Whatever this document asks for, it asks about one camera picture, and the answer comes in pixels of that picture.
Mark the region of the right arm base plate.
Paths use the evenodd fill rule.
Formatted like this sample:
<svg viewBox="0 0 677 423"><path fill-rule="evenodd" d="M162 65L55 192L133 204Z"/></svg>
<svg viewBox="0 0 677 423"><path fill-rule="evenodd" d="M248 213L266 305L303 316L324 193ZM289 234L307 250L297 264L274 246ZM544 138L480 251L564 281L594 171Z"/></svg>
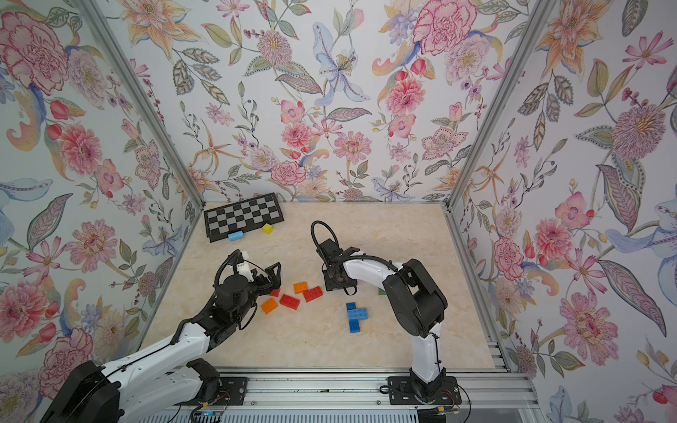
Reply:
<svg viewBox="0 0 677 423"><path fill-rule="evenodd" d="M433 382L421 382L413 376L391 376L379 389L391 405L462 405L461 389L453 376L440 375Z"/></svg>

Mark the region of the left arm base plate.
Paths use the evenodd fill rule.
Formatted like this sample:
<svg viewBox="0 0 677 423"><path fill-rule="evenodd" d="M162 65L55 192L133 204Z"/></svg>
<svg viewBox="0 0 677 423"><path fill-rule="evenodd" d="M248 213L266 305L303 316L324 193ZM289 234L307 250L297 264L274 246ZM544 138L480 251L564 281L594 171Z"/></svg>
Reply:
<svg viewBox="0 0 677 423"><path fill-rule="evenodd" d="M220 377L220 380L188 379L188 388L181 389L180 402L175 406L229 406L243 405L249 379L247 377Z"/></svg>

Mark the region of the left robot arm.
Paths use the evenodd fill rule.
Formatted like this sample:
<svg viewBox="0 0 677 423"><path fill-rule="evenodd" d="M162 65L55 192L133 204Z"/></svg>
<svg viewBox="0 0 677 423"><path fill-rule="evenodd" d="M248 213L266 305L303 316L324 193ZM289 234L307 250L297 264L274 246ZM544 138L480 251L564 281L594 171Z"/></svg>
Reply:
<svg viewBox="0 0 677 423"><path fill-rule="evenodd" d="M262 268L235 250L197 315L135 354L74 368L42 421L139 422L171 405L217 400L224 392L220 372L204 357L250 324L258 298L280 288L280 273L279 263Z"/></svg>

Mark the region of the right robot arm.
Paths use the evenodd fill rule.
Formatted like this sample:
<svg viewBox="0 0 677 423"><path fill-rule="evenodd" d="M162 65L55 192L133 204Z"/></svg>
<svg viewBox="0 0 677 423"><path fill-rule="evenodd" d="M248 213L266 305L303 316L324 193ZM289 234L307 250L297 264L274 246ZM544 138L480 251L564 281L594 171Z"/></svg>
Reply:
<svg viewBox="0 0 677 423"><path fill-rule="evenodd" d="M419 400L431 402L446 377L439 338L448 301L424 265L416 259L395 264L353 247L343 250L332 239L315 246L328 291L356 288L359 282L384 290L393 315L411 338L411 390Z"/></svg>

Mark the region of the light blue lego brick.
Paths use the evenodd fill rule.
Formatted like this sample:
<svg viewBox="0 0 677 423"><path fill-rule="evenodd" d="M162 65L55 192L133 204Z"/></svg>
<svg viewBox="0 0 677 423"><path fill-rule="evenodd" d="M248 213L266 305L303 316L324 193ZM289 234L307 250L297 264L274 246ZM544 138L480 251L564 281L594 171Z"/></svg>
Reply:
<svg viewBox="0 0 677 423"><path fill-rule="evenodd" d="M350 309L354 309L354 308L357 308L356 304L354 302L347 303L347 311L350 310ZM359 333L361 331L360 321L349 321L348 320L348 324L349 324L349 331L350 331L351 334Z"/></svg>

